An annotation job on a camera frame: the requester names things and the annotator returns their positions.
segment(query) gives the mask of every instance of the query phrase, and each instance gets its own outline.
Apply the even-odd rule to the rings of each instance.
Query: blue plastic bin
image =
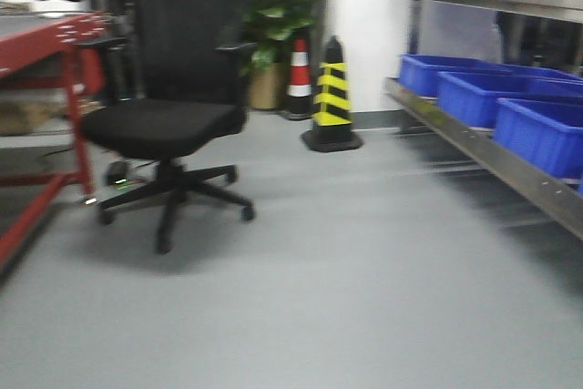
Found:
[[[494,141],[549,175],[583,174],[583,106],[500,99]]]
[[[575,96],[583,97],[583,81],[562,81],[554,79],[543,79],[545,82],[561,87]]]
[[[543,77],[546,79],[557,79],[561,81],[583,82],[583,77],[571,75],[560,70],[555,70],[554,68],[514,66],[511,64],[501,64],[500,66],[507,70],[511,70],[512,73],[516,75],[522,75],[525,77]]]
[[[494,128],[501,97],[581,103],[574,92],[531,77],[442,73],[437,106],[473,128]]]
[[[511,75],[496,64],[472,58],[431,55],[401,55],[399,82],[419,96],[436,97],[439,91],[439,72],[472,72]]]

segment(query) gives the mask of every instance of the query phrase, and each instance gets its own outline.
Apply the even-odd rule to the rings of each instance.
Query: chair wheel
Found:
[[[239,179],[239,174],[237,173],[237,169],[230,170],[227,172],[227,182],[232,184],[233,182],[237,182]]]
[[[253,208],[252,205],[248,205],[246,207],[243,207],[243,210],[240,213],[240,217],[245,220],[246,222],[248,222],[249,220],[254,220],[255,219],[255,209]]]
[[[158,241],[156,242],[156,252],[158,254],[168,254],[170,251],[172,251],[173,247],[174,245],[168,237],[158,237]]]
[[[116,217],[112,211],[99,209],[97,218],[101,225],[109,225]]]

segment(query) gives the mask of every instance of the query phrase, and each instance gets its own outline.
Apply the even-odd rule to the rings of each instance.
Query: yellow stripe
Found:
[[[312,117],[321,127],[335,127],[337,125],[348,125],[352,123],[350,120],[346,120],[345,118],[339,118],[337,116],[333,116],[332,114],[322,112],[316,113]]]
[[[335,70],[340,70],[341,72],[346,72],[346,63],[321,63],[322,68],[333,68]]]
[[[340,79],[339,77],[333,77],[332,75],[322,75],[318,78],[319,86],[332,86],[339,88],[342,91],[348,90],[348,81],[345,79]]]
[[[348,100],[331,95],[330,93],[320,93],[318,96],[316,96],[315,102],[317,104],[324,103],[334,105],[335,107],[350,111],[350,102]]]

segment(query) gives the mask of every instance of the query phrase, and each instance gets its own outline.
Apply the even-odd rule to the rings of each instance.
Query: mesh backrest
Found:
[[[216,48],[240,41],[247,0],[142,0],[148,97],[233,103],[232,71]]]

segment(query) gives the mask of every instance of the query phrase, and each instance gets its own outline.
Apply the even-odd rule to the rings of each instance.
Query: red workbench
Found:
[[[94,38],[105,31],[105,20],[98,13],[41,18],[37,15],[0,15],[0,87],[62,87],[66,93],[67,114],[73,133],[76,168],[69,172],[0,177],[0,187],[44,185],[12,226],[0,235],[0,267],[14,255],[21,240],[35,225],[51,200],[65,185],[80,184],[86,199],[93,195],[87,150],[79,131],[79,109],[75,84],[81,77],[81,62],[76,42]],[[58,77],[14,78],[12,74],[48,56],[58,55]]]

